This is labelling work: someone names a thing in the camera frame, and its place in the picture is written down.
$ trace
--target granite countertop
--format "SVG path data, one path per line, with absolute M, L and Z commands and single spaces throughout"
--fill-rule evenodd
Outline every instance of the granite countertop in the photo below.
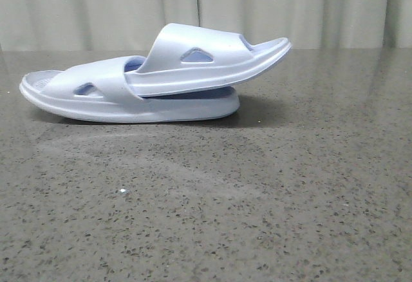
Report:
M 411 281 L 412 49 L 293 50 L 230 117 L 93 124 L 0 53 L 1 281 Z

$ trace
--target white curtain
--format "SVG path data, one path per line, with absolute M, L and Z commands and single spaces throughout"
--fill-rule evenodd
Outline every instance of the white curtain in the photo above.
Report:
M 2 50 L 150 49 L 166 23 L 295 48 L 412 46 L 412 0 L 0 0 Z

